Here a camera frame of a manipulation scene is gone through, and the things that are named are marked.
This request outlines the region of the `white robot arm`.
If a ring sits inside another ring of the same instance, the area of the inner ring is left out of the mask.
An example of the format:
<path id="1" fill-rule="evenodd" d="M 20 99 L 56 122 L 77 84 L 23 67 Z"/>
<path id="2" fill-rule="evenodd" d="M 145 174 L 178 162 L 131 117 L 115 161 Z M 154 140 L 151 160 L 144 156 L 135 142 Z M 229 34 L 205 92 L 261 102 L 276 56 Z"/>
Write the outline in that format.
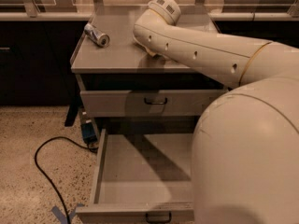
<path id="1" fill-rule="evenodd" d="M 180 28 L 174 0 L 151 0 L 135 41 L 228 92 L 192 138 L 196 224 L 299 224 L 299 49 L 258 38 Z"/>

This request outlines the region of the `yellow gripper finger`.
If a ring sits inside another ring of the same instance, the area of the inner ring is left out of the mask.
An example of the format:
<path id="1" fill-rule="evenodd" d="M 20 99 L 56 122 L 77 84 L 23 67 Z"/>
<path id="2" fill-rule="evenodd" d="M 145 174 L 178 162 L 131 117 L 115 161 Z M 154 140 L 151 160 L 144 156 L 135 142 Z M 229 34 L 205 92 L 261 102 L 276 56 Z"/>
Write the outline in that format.
<path id="1" fill-rule="evenodd" d="M 161 56 L 164 57 L 166 60 L 171 60 L 164 52 L 161 52 L 160 50 L 152 50 L 148 47 L 145 47 L 145 51 L 151 57 Z"/>

